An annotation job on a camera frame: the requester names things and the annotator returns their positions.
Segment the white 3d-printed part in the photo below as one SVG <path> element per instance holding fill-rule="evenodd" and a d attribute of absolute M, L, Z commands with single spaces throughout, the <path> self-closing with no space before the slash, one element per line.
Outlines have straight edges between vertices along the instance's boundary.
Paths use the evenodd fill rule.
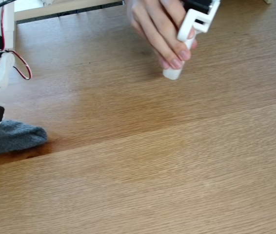
<path fill-rule="evenodd" d="M 212 24 L 212 21 L 215 17 L 215 14 L 219 8 L 219 5 L 220 5 L 220 0 L 214 0 L 212 2 L 211 10 L 208 15 L 202 12 L 196 11 L 194 9 L 190 9 L 187 12 L 187 15 L 179 30 L 178 37 L 177 37 L 178 40 L 184 42 L 187 45 L 187 48 L 190 49 L 192 47 L 193 42 L 195 41 L 197 34 L 208 32 Z M 203 24 L 197 23 L 196 20 L 202 21 Z M 192 27 L 194 27 L 196 33 L 194 38 L 188 39 L 188 36 L 190 34 Z M 171 80 L 176 80 L 179 78 L 181 72 L 182 72 L 182 69 L 175 70 L 170 68 L 167 70 L 163 70 L 163 75 L 166 78 L 169 78 Z"/>

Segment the fingernail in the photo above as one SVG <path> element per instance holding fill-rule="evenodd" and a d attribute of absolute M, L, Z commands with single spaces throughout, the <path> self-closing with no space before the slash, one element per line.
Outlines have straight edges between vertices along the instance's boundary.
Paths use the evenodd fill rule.
<path fill-rule="evenodd" d="M 180 68 L 182 68 L 182 62 L 180 60 L 174 59 L 172 61 L 172 63 L 173 63 L 173 68 L 174 69 L 180 69 Z"/>
<path fill-rule="evenodd" d="M 191 29 L 188 39 L 192 39 L 194 36 L 195 36 L 195 31 L 194 29 Z"/>
<path fill-rule="evenodd" d="M 169 69 L 170 65 L 163 59 L 160 60 L 161 66 L 163 69 Z"/>
<path fill-rule="evenodd" d="M 180 56 L 182 57 L 183 60 L 187 61 L 190 59 L 190 51 L 181 51 Z"/>

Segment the gray fabric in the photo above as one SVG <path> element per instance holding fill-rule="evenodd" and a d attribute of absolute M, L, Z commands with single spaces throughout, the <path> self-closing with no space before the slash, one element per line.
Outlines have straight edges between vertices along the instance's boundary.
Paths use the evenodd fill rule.
<path fill-rule="evenodd" d="M 0 124 L 0 154 L 25 150 L 47 141 L 46 131 L 37 126 L 5 120 Z"/>

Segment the wooden table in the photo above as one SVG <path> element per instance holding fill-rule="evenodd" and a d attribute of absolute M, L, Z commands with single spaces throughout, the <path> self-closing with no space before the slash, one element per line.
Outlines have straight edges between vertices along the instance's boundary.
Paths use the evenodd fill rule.
<path fill-rule="evenodd" d="M 41 156 L 0 165 L 0 234 L 276 234 L 276 2 L 224 1 L 177 81 L 124 6 L 18 27 L 0 100 L 50 140 L 0 156 Z"/>

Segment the finger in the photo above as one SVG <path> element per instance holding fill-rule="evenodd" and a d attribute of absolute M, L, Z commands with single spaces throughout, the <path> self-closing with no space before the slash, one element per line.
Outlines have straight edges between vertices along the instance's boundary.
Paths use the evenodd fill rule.
<path fill-rule="evenodd" d="M 179 29 L 186 16 L 182 3 L 179 0 L 160 0 L 160 2 Z"/>
<path fill-rule="evenodd" d="M 157 50 L 170 66 L 174 69 L 180 69 L 182 62 L 174 51 L 168 46 L 162 35 L 157 31 L 150 16 L 144 8 L 140 8 L 136 11 L 136 18 L 138 19 L 148 41 Z"/>
<path fill-rule="evenodd" d="M 177 39 L 177 30 L 174 24 L 169 20 L 167 15 L 162 11 L 161 5 L 158 6 L 150 5 L 147 7 L 151 19 L 157 27 L 157 30 L 165 39 L 170 48 L 178 55 L 182 61 L 190 59 L 190 51 L 187 49 L 185 43 Z"/>
<path fill-rule="evenodd" d="M 154 51 L 154 53 L 156 54 L 156 56 L 158 57 L 158 61 L 161 65 L 161 67 L 163 69 L 169 69 L 171 66 L 169 65 L 169 63 L 165 60 L 165 58 L 163 58 L 163 56 L 153 47 L 153 45 L 151 45 L 151 43 L 149 42 L 149 40 L 147 39 L 147 36 L 145 35 L 141 25 L 135 21 L 134 19 L 132 20 L 132 27 L 134 28 L 134 30 L 138 33 L 138 35 L 140 35 L 143 39 L 145 39 L 150 47 L 152 48 L 152 50 Z"/>
<path fill-rule="evenodd" d="M 196 48 L 197 48 L 197 40 L 193 42 L 191 49 L 195 50 Z"/>

